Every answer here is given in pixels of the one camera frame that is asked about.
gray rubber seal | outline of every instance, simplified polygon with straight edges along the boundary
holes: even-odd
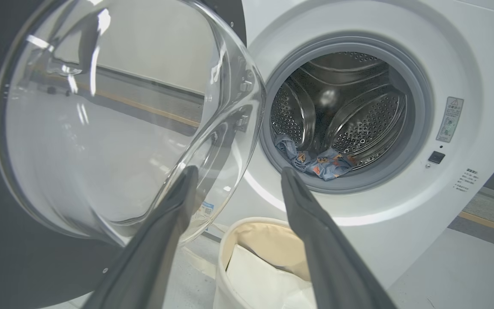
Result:
[[[433,100],[430,85],[420,65],[413,57],[394,47],[385,39],[364,33],[350,33],[320,37],[290,53],[274,69],[266,84],[269,111],[276,93],[286,78],[304,63],[336,52],[360,52],[375,56],[390,65],[390,82],[407,94],[408,106],[404,128],[396,143],[376,162],[354,170],[328,182],[315,176],[300,173],[307,186],[317,192],[346,194],[374,188],[399,174],[418,154],[428,138],[433,118]],[[265,113],[261,144],[271,164],[281,172],[291,164],[273,145],[269,113]]]

white laundry basket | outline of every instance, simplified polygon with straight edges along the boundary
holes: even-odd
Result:
[[[235,244],[248,248],[270,264],[279,265],[301,279],[310,281],[304,243],[286,221],[246,218],[234,223],[222,237],[216,266],[214,309],[253,309],[235,291],[226,273]]]

round glass door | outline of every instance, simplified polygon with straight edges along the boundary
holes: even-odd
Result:
[[[123,246],[197,166],[184,242],[243,176],[264,101],[239,38],[197,2],[48,2],[0,74],[0,167],[39,222]]]

white washing machine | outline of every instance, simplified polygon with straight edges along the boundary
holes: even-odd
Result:
[[[41,5],[0,75],[6,185],[46,227],[122,246],[190,164],[201,207],[184,240],[216,215],[217,236],[286,219],[276,94],[322,57],[376,59],[404,95],[400,129],[344,176],[300,175],[389,287],[494,172],[494,1],[242,5],[247,49],[195,2]]]
[[[243,7],[266,114],[245,176],[216,222],[286,218],[278,172],[286,163],[268,133],[269,106],[287,76],[329,53],[378,57],[400,73],[413,100],[394,148],[337,180],[303,176],[389,287],[494,172],[494,1],[245,0]],[[463,101],[456,130],[441,140],[456,99]]]

label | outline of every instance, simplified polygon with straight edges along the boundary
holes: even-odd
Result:
[[[468,192],[478,179],[478,172],[467,168],[457,182],[455,182],[453,188],[460,192]]]
[[[450,142],[457,129],[458,118],[461,116],[463,99],[448,97],[445,113],[441,121],[440,131],[436,139],[442,142]]]
[[[205,201],[202,202],[202,205],[196,211],[196,219],[206,219],[211,216],[211,213],[214,209],[214,205],[209,204]]]

